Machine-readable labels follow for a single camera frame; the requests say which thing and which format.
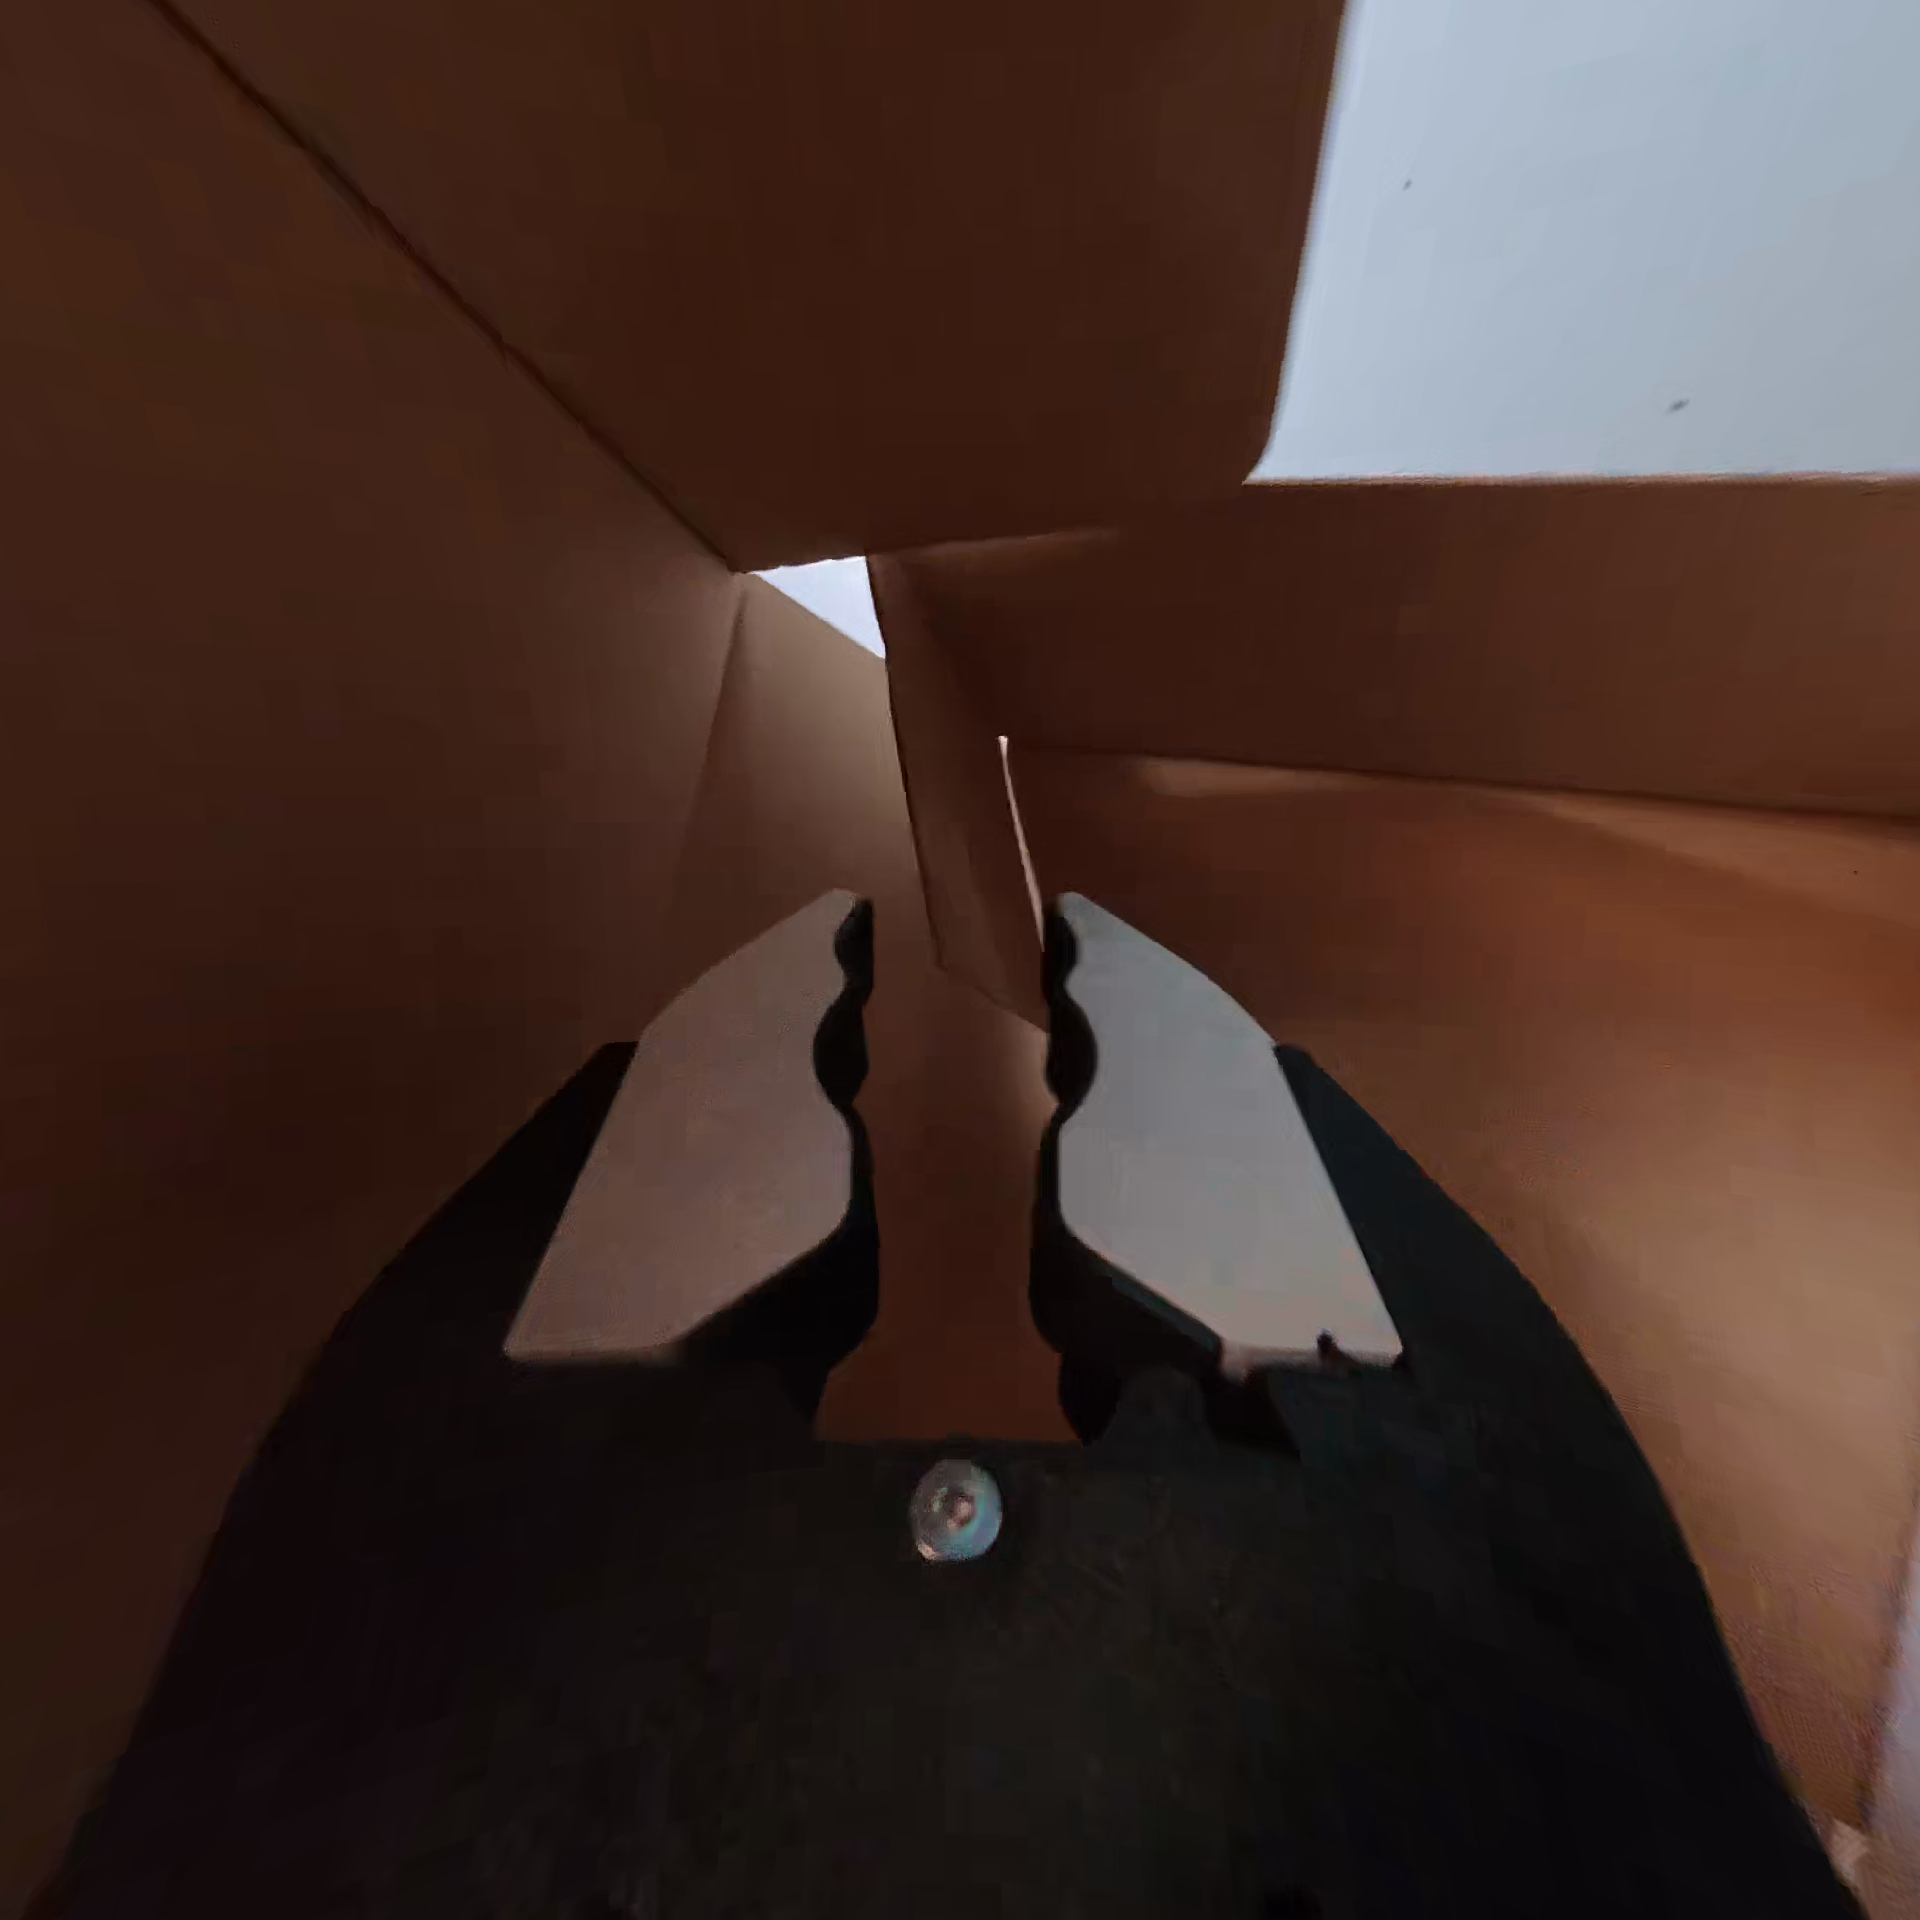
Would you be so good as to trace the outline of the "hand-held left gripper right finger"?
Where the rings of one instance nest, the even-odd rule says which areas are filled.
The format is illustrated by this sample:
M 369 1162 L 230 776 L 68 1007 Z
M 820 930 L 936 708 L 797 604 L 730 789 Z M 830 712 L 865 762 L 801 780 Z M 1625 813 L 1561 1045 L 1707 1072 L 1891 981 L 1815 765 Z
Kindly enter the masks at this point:
M 1028 1307 L 1092 1443 L 1129 1387 L 1195 1387 L 1212 1431 L 1278 1443 L 1278 1372 L 1403 1359 L 1280 1047 L 1188 958 L 1079 893 L 1043 916 Z

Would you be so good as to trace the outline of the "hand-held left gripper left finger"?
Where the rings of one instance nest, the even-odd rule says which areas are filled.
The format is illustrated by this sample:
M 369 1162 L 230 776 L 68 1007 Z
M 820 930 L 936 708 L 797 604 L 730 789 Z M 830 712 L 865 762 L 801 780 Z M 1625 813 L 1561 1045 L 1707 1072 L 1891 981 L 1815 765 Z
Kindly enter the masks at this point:
M 804 1421 L 877 1314 L 870 898 L 827 891 L 639 1034 L 501 1350 L 762 1370 Z

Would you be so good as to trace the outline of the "brown cardboard box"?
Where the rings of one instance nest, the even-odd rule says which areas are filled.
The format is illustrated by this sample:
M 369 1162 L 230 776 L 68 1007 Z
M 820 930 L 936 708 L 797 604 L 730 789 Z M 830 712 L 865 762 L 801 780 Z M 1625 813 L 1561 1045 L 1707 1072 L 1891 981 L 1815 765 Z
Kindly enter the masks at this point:
M 4 1917 L 1915 1917 L 1915 474 L 1255 481 L 1344 4 L 4 4 Z M 876 1318 L 520 1362 L 874 902 Z M 1403 1357 L 1030 1307 L 1043 916 Z

